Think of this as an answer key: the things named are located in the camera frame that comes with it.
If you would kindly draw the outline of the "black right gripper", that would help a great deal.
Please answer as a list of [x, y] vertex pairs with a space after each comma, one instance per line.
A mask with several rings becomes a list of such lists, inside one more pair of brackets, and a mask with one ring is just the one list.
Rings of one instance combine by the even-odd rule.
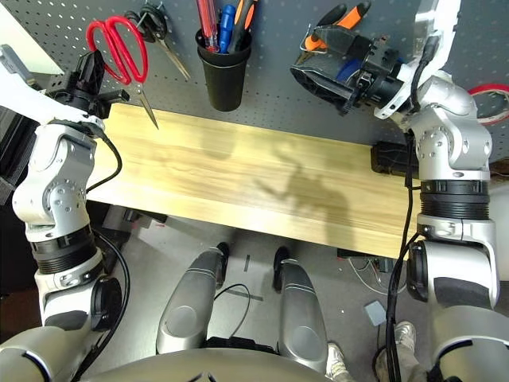
[[328, 50], [360, 60], [354, 75], [355, 91], [347, 85], [329, 78], [320, 71], [307, 66], [292, 65], [293, 78], [312, 95], [332, 104], [341, 115], [346, 115], [359, 102], [376, 107], [386, 106], [402, 87], [397, 79], [403, 61], [400, 52], [390, 47], [389, 37], [370, 40], [339, 25], [315, 27], [313, 34], [319, 37]]

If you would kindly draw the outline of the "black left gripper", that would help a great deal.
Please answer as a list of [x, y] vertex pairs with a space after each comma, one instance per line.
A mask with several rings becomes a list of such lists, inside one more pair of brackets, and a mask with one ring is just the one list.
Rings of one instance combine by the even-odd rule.
[[105, 63], [102, 53], [95, 50], [81, 56], [76, 72], [52, 76], [45, 94], [63, 105], [71, 106], [88, 115], [108, 118], [111, 105], [130, 100], [125, 90], [102, 92]]

